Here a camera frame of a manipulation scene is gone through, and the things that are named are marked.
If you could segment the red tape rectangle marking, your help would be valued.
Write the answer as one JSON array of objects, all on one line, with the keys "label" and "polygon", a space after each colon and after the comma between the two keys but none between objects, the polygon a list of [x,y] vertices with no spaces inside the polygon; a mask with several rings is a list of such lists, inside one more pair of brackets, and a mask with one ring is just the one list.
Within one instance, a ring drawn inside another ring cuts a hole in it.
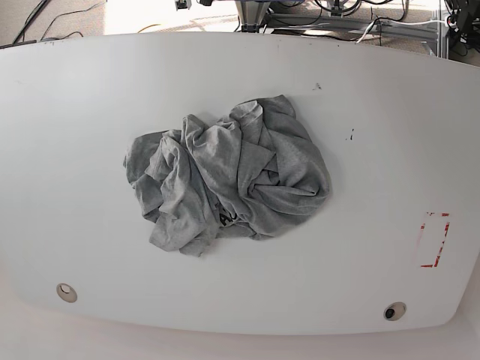
[{"label": "red tape rectangle marking", "polygon": [[421,223],[417,241],[416,262],[421,268],[439,265],[449,232],[451,215],[447,212],[428,212]]}]

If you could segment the dark table grommet hole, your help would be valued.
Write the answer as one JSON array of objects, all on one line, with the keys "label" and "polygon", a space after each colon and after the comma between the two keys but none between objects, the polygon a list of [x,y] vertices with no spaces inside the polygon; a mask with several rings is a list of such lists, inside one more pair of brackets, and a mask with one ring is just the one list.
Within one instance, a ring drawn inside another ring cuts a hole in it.
[{"label": "dark table grommet hole", "polygon": [[399,301],[393,304],[390,304],[383,312],[383,317],[385,320],[394,322],[399,320],[407,312],[407,306]]}]

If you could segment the aluminium frame stand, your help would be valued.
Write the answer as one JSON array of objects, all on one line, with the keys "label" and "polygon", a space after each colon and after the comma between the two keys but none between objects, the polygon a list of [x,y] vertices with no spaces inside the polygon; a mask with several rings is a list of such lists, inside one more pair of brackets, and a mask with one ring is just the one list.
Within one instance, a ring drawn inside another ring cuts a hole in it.
[{"label": "aluminium frame stand", "polygon": [[241,32],[257,33],[270,4],[270,1],[235,1]]}]

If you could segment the grey printed t-shirt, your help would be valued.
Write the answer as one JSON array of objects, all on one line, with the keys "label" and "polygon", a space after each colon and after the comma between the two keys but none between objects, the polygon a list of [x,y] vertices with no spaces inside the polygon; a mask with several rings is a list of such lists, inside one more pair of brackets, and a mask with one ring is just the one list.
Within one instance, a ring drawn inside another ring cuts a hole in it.
[{"label": "grey printed t-shirt", "polygon": [[178,130],[136,138],[127,181],[149,241],[198,257],[217,239],[269,239],[314,215],[330,193],[320,150],[283,95],[240,103],[207,125],[194,115]]}]

